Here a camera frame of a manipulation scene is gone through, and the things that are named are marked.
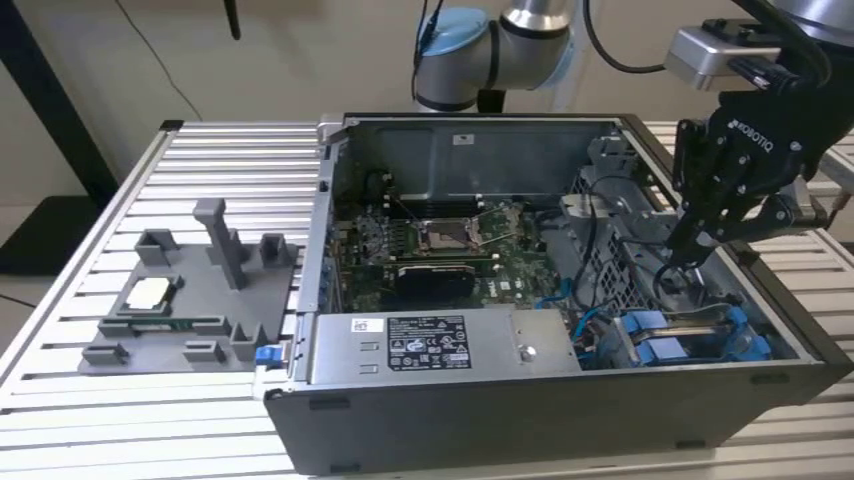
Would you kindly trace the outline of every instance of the cable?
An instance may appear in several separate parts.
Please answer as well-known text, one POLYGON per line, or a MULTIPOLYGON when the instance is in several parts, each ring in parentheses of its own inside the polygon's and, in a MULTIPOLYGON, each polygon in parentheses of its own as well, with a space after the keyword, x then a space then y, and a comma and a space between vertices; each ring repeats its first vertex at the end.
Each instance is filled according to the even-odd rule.
POLYGON ((582 0, 582 16, 584 17, 584 28, 587 29, 587 36, 590 37, 590 44, 592 48, 596 50, 596 53, 612 68, 619 70, 623 73, 632 74, 644 74, 644 73, 658 73, 664 71, 664 65, 650 65, 648 67, 630 67, 628 65, 620 63, 604 50, 602 46, 602 42, 599 41, 599 37, 596 36, 596 32, 592 28, 592 19, 590 17, 590 0, 582 0))
POLYGON ((430 20, 427 21, 427 25, 424 25, 424 16, 427 15, 427 3, 428 0, 424 0, 422 4, 422 16, 418 21, 418 27, 415 28, 415 52, 412 55, 412 80, 410 82, 410 94, 412 95, 412 100, 415 100, 415 77, 418 76, 418 69, 422 66, 422 60, 424 58, 424 50, 430 46, 432 42, 432 34, 436 30, 436 22, 439 21, 439 12, 442 11, 442 5, 444 4, 444 0, 439 0, 436 4, 436 8, 430 15, 430 20))
POLYGON ((23 305, 25 307, 36 308, 36 306, 32 303, 19 299, 19 298, 9 297, 8 295, 3 295, 1 293, 0 293, 0 298, 3 298, 4 300, 8 300, 9 302, 17 303, 19 305, 23 305))
POLYGON ((422 25, 424 25, 424 17, 427 16, 427 2, 422 3, 422 16, 418 19, 418 25, 415 26, 415 48, 412 49, 412 79, 410 81, 410 95, 415 100, 415 75, 418 74, 418 67, 420 66, 420 59, 418 58, 419 48, 422 42, 422 25))
POLYGON ((703 313, 703 312, 707 312, 708 310, 714 310, 714 309, 722 308, 722 307, 726 307, 727 309, 730 309, 730 308, 732 308, 732 305, 728 304, 728 303, 719 302, 719 303, 712 303, 711 305, 706 305, 704 307, 695 308, 692 310, 676 310, 676 311, 662 310, 662 313, 664 315, 667 315, 667 316, 671 316, 671 315, 694 315, 696 313, 703 313))
POLYGON ((560 295, 555 296, 555 297, 546 297, 543 298, 539 302, 536 302, 536 305, 534 306, 534 308, 536 310, 542 310, 543 309, 543 304, 546 302, 559 302, 560 300, 566 300, 567 298, 570 298, 570 292, 572 291, 572 284, 568 278, 564 278, 563 280, 560 280, 560 295))
POLYGON ((655 276, 652 277, 652 293, 655 294, 655 298, 662 299, 662 279, 664 278, 664 273, 670 270, 670 265, 663 265, 662 268, 655 272, 655 276))
POLYGON ((833 74, 830 59, 801 27, 766 0, 732 0, 732 3, 781 36, 783 42, 810 65, 815 87, 823 87, 833 74))
POLYGON ((599 185, 599 182, 602 180, 624 180, 627 182, 631 182, 632 185, 636 185, 636 182, 634 181, 634 179, 631 179, 631 177, 624 177, 622 175, 603 175, 594 180, 594 182, 587 187, 587 190, 592 192, 592 189, 596 188, 596 185, 599 185))
POLYGON ((584 331, 584 325, 587 325, 587 321, 594 317, 594 315, 596 315, 598 312, 599 312, 599 308, 594 307, 590 310, 587 310, 587 313, 584 313, 584 315, 582 315, 582 318, 578 321, 578 327, 575 327, 575 332, 572 333, 572 341, 575 341, 578 337, 582 336, 582 332, 584 331))
POLYGON ((187 98, 187 95, 184 95, 184 92, 181 91, 181 89, 175 84, 175 80, 172 80, 172 74, 169 73, 169 69, 165 68, 165 63, 163 63, 163 59, 160 58, 160 55, 157 55, 157 51, 155 50, 155 47, 152 47, 151 42, 148 42, 148 39, 145 38, 145 35, 143 35, 141 30, 136 26, 136 23, 133 23, 133 19, 131 18, 131 15, 128 14, 128 11, 124 9, 124 5, 121 4, 121 1, 120 0, 113 0, 113 1, 116 3, 116 6, 119 7, 119 10, 121 10, 121 14, 124 15, 124 18, 127 19, 128 23, 131 24, 131 28, 136 31, 136 34, 139 35, 139 38, 143 40, 143 43, 148 47, 148 50, 151 51, 151 54, 155 56, 155 60, 157 60, 157 63, 160 64, 160 68, 163 69, 163 73, 165 74, 165 78, 169 81, 169 85, 172 85, 172 88, 175 89, 175 92, 184 99, 184 102, 187 102, 187 106, 192 110, 192 113, 196 114, 196 117, 199 118, 199 121, 200 122, 204 121, 204 119, 201 118, 201 114, 199 113, 199 110, 196 109, 196 106, 192 104, 192 102, 187 98))
POLYGON ((663 247, 664 243, 655 240, 643 240, 640 238, 620 237, 616 239, 619 243, 631 243, 632 245, 644 245, 647 247, 663 247))

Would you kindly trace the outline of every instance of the robotic arm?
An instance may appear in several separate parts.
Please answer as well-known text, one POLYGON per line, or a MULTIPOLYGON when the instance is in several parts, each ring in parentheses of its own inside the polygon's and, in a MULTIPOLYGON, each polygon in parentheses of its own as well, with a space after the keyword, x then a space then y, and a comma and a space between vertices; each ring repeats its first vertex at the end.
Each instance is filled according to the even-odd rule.
POLYGON ((682 29, 664 62, 694 86, 728 90, 706 122, 678 124, 682 211, 666 242, 675 267, 702 264, 732 240, 826 226, 806 181, 854 127, 854 4, 779 0, 778 10, 765 0, 734 1, 757 22, 682 29), (750 91, 732 91, 742 87, 750 91))
MULTIPOLYGON (((732 0, 754 19, 682 28, 663 65, 627 67, 595 38, 592 0, 580 1, 591 43, 611 66, 666 69, 692 87, 722 91, 711 117, 678 124, 672 186, 682 205, 668 265, 692 268, 730 241, 826 226, 806 181, 854 127, 854 2, 777 0, 775 8, 732 0)), ((439 16, 440 5, 419 29, 412 96, 423 111, 466 110, 484 90, 534 89, 563 76, 563 0, 514 0, 492 22, 474 9, 439 16)))

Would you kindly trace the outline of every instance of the metal slat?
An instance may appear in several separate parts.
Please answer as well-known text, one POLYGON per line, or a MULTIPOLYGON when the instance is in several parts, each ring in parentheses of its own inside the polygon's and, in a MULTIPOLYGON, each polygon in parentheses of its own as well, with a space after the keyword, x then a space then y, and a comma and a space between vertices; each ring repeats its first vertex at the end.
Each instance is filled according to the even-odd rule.
MULTIPOLYGON (((313 202, 288 199, 232 200, 228 202, 228 213, 311 213, 313 202)), ((192 200, 152 200, 135 202, 128 215, 192 215, 196 202, 192 200)))
POLYGON ((35 447, 47 445, 73 445, 120 440, 145 440, 152 438, 204 437, 212 435, 275 434, 276 429, 269 418, 228 418, 221 420, 180 422, 149 422, 133 427, 127 425, 99 425, 73 428, 53 428, 45 432, 0 432, 0 448, 35 447))
POLYGON ((252 187, 252 186, 195 186, 187 187, 145 187, 139 193, 139 199, 199 199, 224 198, 225 202, 237 198, 279 198, 287 195, 289 198, 312 199, 315 195, 315 185, 295 186, 288 184, 252 187))
POLYGON ((263 404, 255 400, 65 408, 0 415, 0 431, 252 417, 267 417, 263 404))
POLYGON ((317 179, 316 169, 307 168, 291 172, 240 172, 240 173, 155 173, 148 185, 241 185, 283 183, 307 185, 317 179))
POLYGON ((163 160, 157 164, 155 172, 227 172, 243 170, 307 170, 320 167, 320 162, 313 159, 253 159, 233 158, 224 160, 163 160))
POLYGON ((0 450, 0 470, 36 470, 87 466, 96 463, 161 462, 283 453, 284 447, 275 435, 247 435, 237 439, 196 438, 192 440, 119 442, 71 447, 0 450))
POLYGON ((84 467, 40 469, 3 473, 0 480, 56 480, 57 478, 109 478, 111 480, 156 480, 173 478, 204 478, 228 474, 277 472, 277 480, 304 479, 292 474, 291 459, 284 454, 244 455, 228 457, 191 458, 173 461, 143 461, 91 465, 84 467))
MULTIPOLYGON (((72 370, 80 363, 81 349, 76 351, 72 370)), ((129 390, 96 390, 83 392, 33 393, 11 395, 0 399, 0 409, 49 408, 81 405, 115 405, 132 403, 173 402, 205 399, 252 398, 251 384, 197 385, 192 387, 143 388, 129 390)))

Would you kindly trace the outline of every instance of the black cable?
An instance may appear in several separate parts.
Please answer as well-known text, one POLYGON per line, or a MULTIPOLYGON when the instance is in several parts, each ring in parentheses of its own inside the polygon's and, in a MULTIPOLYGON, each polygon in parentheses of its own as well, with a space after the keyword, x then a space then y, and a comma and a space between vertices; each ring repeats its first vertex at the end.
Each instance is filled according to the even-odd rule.
POLYGON ((662 268, 655 272, 655 276, 652 277, 652 293, 655 294, 656 299, 662 299, 662 279, 664 277, 664 273, 667 270, 672 268, 671 265, 663 265, 662 268))
POLYGON ((833 74, 833 67, 827 54, 818 47, 813 39, 801 27, 791 21, 786 14, 766 0, 732 0, 767 29, 777 33, 786 45, 795 51, 810 65, 815 78, 815 86, 823 87, 833 74))
POLYGON ((424 24, 424 17, 427 16, 427 2, 428 0, 424 0, 422 3, 422 16, 418 19, 418 25, 415 26, 415 47, 412 49, 412 79, 410 81, 410 95, 412 96, 412 100, 415 100, 415 75, 418 74, 418 67, 420 65, 420 60, 418 58, 418 46, 422 43, 422 25, 424 24))
POLYGON ((0 298, 4 300, 8 300, 9 302, 17 303, 19 305, 23 305, 25 307, 36 308, 36 306, 32 303, 25 302, 20 298, 9 297, 8 295, 3 295, 1 293, 0 293, 0 298))
POLYGON ((427 25, 424 25, 424 16, 427 15, 427 2, 428 0, 424 0, 424 3, 422 4, 422 16, 418 21, 418 26, 415 27, 415 53, 412 55, 412 80, 410 82, 410 94, 412 95, 412 100, 415 100, 415 77, 418 76, 418 69, 422 66, 424 50, 427 50, 427 47, 432 42, 432 34, 436 30, 436 22, 439 21, 439 12, 442 11, 444 0, 439 0, 436 8, 432 10, 432 14, 430 15, 427 25))
POLYGON ((623 73, 634 73, 634 74, 644 74, 644 73, 658 73, 664 71, 664 65, 650 65, 648 67, 630 67, 628 65, 620 63, 604 50, 602 46, 602 42, 599 41, 599 37, 596 36, 596 32, 592 28, 592 19, 590 17, 590 0, 582 0, 582 16, 584 17, 584 28, 587 29, 587 36, 590 37, 590 44, 592 45, 594 50, 612 68, 619 70, 623 73))
POLYGON ((121 14, 124 15, 124 18, 127 19, 128 23, 131 24, 131 28, 136 31, 136 34, 139 35, 139 38, 143 40, 143 43, 148 47, 148 50, 151 51, 151 54, 155 56, 155 60, 157 60, 157 63, 160 64, 160 68, 163 69, 163 73, 165 74, 165 78, 169 81, 169 85, 172 85, 172 88, 175 89, 175 92, 184 99, 184 102, 187 102, 187 106, 192 110, 192 113, 196 114, 196 117, 199 118, 199 121, 200 122, 204 121, 204 119, 201 118, 201 114, 199 113, 199 110, 196 109, 196 106, 192 104, 192 102, 187 98, 187 95, 184 95, 184 92, 181 91, 181 89, 175 84, 175 80, 172 80, 172 74, 169 73, 169 69, 165 68, 165 63, 163 63, 163 59, 160 58, 160 55, 157 55, 157 51, 155 50, 155 47, 151 46, 151 42, 148 42, 148 39, 145 38, 145 35, 143 35, 141 30, 136 26, 136 23, 133 23, 133 19, 131 18, 131 15, 128 14, 128 11, 124 9, 124 5, 121 5, 121 1, 120 0, 113 0, 113 1, 116 3, 116 6, 119 7, 119 10, 121 10, 121 14))
POLYGON ((631 243, 632 245, 643 245, 647 247, 663 247, 664 246, 664 242, 658 242, 655 240, 642 240, 640 238, 630 238, 630 237, 620 237, 616 239, 616 241, 619 243, 631 243))
POLYGON ((602 175, 599 178, 596 178, 596 180, 590 184, 590 186, 587 187, 587 190, 592 192, 592 189, 596 188, 596 185, 599 185, 599 182, 602 180, 624 180, 627 182, 631 182, 632 185, 636 186, 636 182, 631 177, 626 177, 623 175, 602 175))

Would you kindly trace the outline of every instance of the psu label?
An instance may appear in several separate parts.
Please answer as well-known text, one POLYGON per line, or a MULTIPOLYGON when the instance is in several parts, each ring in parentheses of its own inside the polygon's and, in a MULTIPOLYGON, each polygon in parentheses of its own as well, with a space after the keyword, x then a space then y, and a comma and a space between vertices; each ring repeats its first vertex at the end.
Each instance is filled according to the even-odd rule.
POLYGON ((471 368, 466 317, 390 317, 388 368, 395 372, 471 368))

